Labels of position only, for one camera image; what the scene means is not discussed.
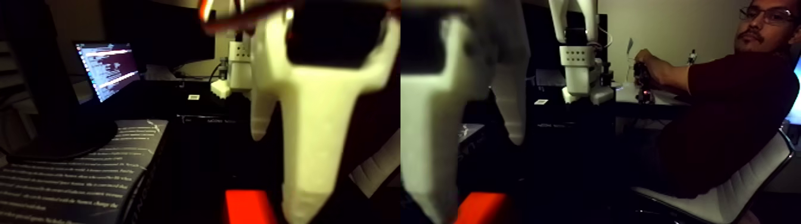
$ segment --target wall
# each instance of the wall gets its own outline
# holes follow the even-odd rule
[[[101,14],[101,0],[46,0],[53,14],[58,31],[58,45],[61,51],[67,72],[70,74],[83,74],[78,58],[72,49],[73,41],[102,41],[105,37],[103,30],[103,16]],[[198,0],[153,0],[174,6],[197,8]],[[218,0],[214,2],[213,10],[217,14],[226,14],[230,1]],[[233,40],[232,34],[217,34],[215,36],[215,59],[192,62],[181,70],[188,75],[208,76],[218,64],[219,58],[227,56],[228,41]]]
[[[152,1],[164,4],[170,4],[173,6],[188,7],[188,8],[197,8],[199,2],[199,0],[152,0]],[[214,1],[212,9],[216,11],[218,17],[224,16],[228,14],[228,8],[229,8],[228,4],[230,2],[231,1],[229,0]],[[191,76],[209,76],[211,72],[214,70],[214,67],[217,66],[217,64],[219,64],[219,59],[228,56],[228,42],[233,40],[234,40],[234,34],[231,32],[216,34],[215,49],[214,49],[215,59],[188,63],[183,67],[181,67],[180,71],[184,72],[186,75],[191,75]]]
[[[58,49],[69,74],[84,74],[73,41],[101,41],[106,38],[100,0],[45,0],[58,32]]]
[[[624,82],[629,58],[647,48],[674,66],[686,64],[695,49],[698,63],[734,53],[738,10],[750,0],[599,0],[598,11],[609,15],[614,43],[609,60],[615,81]],[[626,54],[629,38],[634,40]]]

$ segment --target monitor screen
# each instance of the monitor screen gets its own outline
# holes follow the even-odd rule
[[[139,80],[129,43],[79,43],[75,49],[100,102]]]

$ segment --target maroon shirt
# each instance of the maroon shirt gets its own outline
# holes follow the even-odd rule
[[[776,135],[799,93],[792,67],[760,53],[690,67],[692,106],[658,140],[676,196],[694,198],[724,183]]]

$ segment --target chair backrest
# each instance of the chair backrest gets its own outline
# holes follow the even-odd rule
[[[750,162],[715,187],[723,220],[731,223],[742,216],[752,196],[781,171],[792,155],[792,144],[779,131]]]

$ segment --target man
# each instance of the man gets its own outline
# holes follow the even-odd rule
[[[650,174],[656,179],[638,184],[695,198],[773,138],[799,92],[789,51],[801,40],[799,16],[800,0],[754,0],[740,11],[734,54],[693,66],[672,66],[648,50],[637,54],[657,84],[692,104],[657,137],[656,174]]]

